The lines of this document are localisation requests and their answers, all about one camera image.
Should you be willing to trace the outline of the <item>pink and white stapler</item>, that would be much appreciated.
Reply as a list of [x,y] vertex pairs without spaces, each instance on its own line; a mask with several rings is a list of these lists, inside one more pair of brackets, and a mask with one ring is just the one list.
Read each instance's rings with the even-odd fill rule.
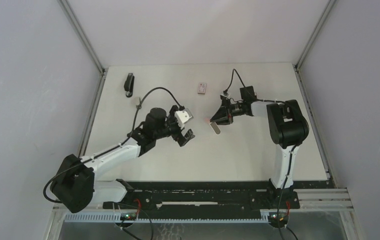
[[207,118],[206,122],[216,135],[219,135],[221,133],[221,130],[215,121],[211,121],[209,118]]

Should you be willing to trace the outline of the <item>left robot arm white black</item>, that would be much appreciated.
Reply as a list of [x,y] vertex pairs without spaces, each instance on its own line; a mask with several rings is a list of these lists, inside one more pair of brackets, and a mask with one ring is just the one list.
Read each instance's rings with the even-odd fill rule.
[[51,191],[56,197],[53,202],[63,204],[71,213],[105,202],[127,209],[135,200],[130,187],[119,180],[101,180],[101,176],[123,162],[141,157],[155,147],[157,140],[171,137],[179,146],[185,146],[195,137],[191,129],[183,133],[185,124],[192,119],[191,111],[185,107],[173,105],[169,112],[152,108],[123,142],[92,155],[66,156],[43,190]]

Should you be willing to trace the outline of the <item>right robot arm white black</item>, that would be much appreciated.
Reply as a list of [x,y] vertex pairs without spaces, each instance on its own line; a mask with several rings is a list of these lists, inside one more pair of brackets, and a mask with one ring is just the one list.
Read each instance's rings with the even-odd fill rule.
[[258,99],[252,86],[241,87],[241,100],[232,103],[223,93],[221,105],[209,122],[230,125],[238,116],[267,118],[271,140],[277,146],[274,172],[269,179],[275,188],[267,194],[267,203],[280,208],[287,201],[281,189],[293,186],[293,170],[297,151],[308,137],[310,128],[296,99],[280,101]]

